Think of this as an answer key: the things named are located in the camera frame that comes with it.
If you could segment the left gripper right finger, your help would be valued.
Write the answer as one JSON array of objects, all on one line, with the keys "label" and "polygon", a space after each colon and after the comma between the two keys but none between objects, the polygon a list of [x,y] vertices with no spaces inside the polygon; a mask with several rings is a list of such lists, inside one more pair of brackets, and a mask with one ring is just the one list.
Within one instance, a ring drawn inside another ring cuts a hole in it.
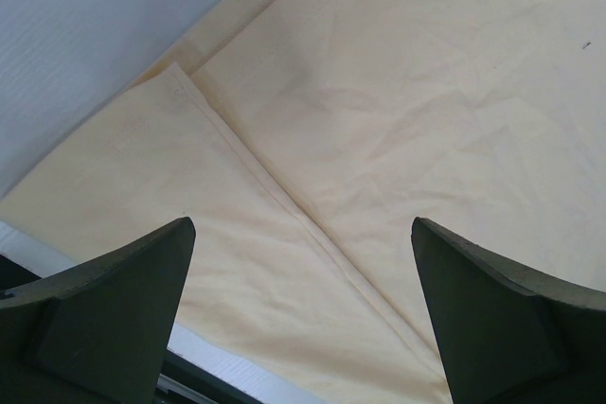
[{"label": "left gripper right finger", "polygon": [[426,218],[414,258],[455,403],[602,403],[605,294]]}]

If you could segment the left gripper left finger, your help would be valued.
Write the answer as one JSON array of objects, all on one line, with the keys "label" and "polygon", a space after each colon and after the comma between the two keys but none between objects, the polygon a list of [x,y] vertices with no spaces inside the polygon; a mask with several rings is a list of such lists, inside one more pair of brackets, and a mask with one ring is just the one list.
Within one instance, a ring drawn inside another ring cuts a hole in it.
[{"label": "left gripper left finger", "polygon": [[194,242],[180,218],[2,291],[2,402],[152,402]]}]

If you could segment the cream yellow t shirt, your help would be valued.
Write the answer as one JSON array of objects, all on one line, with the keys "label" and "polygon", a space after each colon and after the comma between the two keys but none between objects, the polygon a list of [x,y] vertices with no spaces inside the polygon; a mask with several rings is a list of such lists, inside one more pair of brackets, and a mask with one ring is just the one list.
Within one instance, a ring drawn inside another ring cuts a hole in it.
[{"label": "cream yellow t shirt", "polygon": [[451,399],[417,217],[604,289],[605,0],[264,2],[80,126],[2,218],[77,261],[191,218],[180,325],[328,403]]}]

